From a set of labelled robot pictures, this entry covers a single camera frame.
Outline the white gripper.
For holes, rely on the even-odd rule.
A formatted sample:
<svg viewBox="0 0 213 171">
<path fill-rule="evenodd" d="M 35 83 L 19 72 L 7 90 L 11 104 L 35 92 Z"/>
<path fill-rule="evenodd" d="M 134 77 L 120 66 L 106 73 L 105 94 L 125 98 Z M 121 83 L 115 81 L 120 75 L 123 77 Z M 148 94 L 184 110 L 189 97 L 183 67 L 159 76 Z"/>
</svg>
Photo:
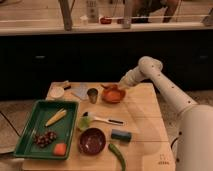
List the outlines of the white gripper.
<svg viewBox="0 0 213 171">
<path fill-rule="evenodd" d="M 119 81 L 118 87 L 120 89 L 129 89 L 136 86 L 140 82 L 140 72 L 129 70 Z"/>
</svg>

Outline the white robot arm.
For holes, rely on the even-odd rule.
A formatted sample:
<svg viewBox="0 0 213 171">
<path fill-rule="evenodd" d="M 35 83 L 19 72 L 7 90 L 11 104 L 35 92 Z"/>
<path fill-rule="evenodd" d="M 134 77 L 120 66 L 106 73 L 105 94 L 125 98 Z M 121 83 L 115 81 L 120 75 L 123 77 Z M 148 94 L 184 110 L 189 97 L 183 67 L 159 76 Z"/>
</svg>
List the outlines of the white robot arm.
<svg viewBox="0 0 213 171">
<path fill-rule="evenodd" d="M 150 79 L 173 111 L 180 115 L 175 171 L 213 171 L 213 106 L 197 103 L 162 73 L 163 63 L 139 59 L 119 81 L 129 89 Z"/>
</svg>

